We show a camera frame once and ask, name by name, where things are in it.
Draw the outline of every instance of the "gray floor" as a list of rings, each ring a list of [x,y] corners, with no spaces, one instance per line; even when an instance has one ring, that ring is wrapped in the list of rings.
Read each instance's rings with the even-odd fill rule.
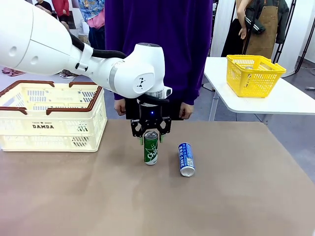
[[[302,67],[315,68],[315,64],[308,61]],[[305,91],[305,87],[315,87],[315,70],[302,68],[296,75],[285,78],[288,82],[315,98],[314,91]],[[58,75],[49,78],[34,75],[22,75],[18,77],[8,77],[0,73],[0,90],[10,85],[16,80],[53,80],[56,83],[68,83]],[[88,78],[80,76],[76,81],[86,81]],[[200,96],[195,102],[195,111],[190,121],[203,120],[209,118],[211,102],[214,93],[202,88]],[[106,111],[108,118],[118,119],[119,117],[113,109],[114,98],[111,92],[105,91]],[[219,101],[216,113],[216,120],[219,121],[258,121],[255,115],[235,114],[229,111],[222,101]],[[315,116],[288,116],[275,115],[269,123],[269,129],[291,153],[302,169],[308,174],[315,183]]]

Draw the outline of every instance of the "person's right hand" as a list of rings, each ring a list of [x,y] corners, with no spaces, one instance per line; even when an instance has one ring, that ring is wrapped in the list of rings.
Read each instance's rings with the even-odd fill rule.
[[[118,115],[120,116],[125,115],[126,114],[126,100],[125,99],[115,100],[114,108]]]
[[[247,28],[241,28],[239,34],[241,36],[241,39],[245,39],[247,35]]]

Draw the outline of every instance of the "person in purple sweatshirt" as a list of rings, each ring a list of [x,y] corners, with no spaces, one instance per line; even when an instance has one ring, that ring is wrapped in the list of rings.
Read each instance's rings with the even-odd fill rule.
[[[164,84],[173,88],[168,108],[172,120],[189,119],[199,96],[210,47],[213,0],[106,0],[106,49],[131,54],[137,43],[164,50]],[[136,99],[115,94],[115,110],[139,118]]]

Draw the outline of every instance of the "yellow basket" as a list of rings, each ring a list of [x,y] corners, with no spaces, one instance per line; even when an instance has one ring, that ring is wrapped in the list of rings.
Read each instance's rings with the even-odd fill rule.
[[[227,60],[226,81],[239,97],[267,97],[286,72],[262,56],[228,55]]]

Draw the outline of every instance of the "brown apron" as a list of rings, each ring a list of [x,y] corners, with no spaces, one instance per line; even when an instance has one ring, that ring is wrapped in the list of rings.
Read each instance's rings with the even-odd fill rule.
[[[259,17],[266,30],[262,34],[252,34],[246,51],[247,55],[271,58],[278,31],[278,6],[266,6],[266,0]]]

